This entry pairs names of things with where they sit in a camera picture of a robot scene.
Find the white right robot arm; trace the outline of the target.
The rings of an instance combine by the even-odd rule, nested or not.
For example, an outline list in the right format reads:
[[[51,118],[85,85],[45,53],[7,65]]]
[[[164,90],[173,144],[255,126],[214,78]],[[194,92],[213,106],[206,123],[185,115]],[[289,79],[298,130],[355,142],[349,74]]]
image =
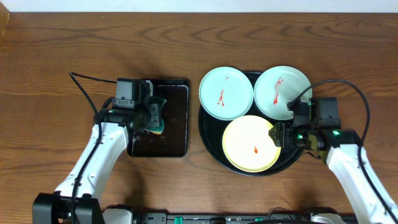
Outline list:
[[[269,136],[278,147],[318,152],[340,182],[359,223],[397,223],[397,205],[371,167],[356,131],[278,122]]]

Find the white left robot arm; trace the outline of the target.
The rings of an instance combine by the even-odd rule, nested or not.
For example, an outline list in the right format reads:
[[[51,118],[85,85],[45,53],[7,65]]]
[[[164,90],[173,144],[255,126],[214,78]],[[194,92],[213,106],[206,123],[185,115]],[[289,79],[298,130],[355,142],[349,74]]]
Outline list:
[[[115,84],[115,97],[95,110],[90,140],[72,171],[54,193],[34,200],[34,223],[133,223],[131,209],[102,210],[100,198],[118,157],[158,116],[159,106],[150,80],[120,78]]]

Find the green yellow sponge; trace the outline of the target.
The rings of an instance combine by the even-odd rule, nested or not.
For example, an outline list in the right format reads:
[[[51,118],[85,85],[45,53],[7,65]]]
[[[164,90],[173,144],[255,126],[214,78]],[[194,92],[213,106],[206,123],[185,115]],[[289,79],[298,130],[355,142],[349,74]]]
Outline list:
[[[167,102],[167,100],[165,100],[163,98],[156,97],[156,96],[152,97],[149,100],[149,105],[150,104],[154,104],[154,103],[158,104],[159,111],[160,111],[160,126],[159,127],[148,127],[148,124],[149,124],[149,122],[148,122],[144,126],[144,130],[146,130],[146,131],[148,131],[150,133],[153,133],[153,134],[157,134],[157,135],[161,135],[163,133],[164,127],[165,127],[165,123],[164,123],[164,120],[162,118],[162,108],[163,108],[163,106],[165,105],[166,102]]]

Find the yellow plate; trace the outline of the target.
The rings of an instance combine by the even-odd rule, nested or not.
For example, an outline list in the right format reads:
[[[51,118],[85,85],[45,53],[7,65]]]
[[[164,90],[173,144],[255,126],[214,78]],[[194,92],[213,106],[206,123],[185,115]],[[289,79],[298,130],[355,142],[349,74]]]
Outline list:
[[[269,137],[272,127],[268,120],[254,115],[230,122],[222,137],[227,160],[239,170],[249,173],[271,168],[281,153],[281,148]]]

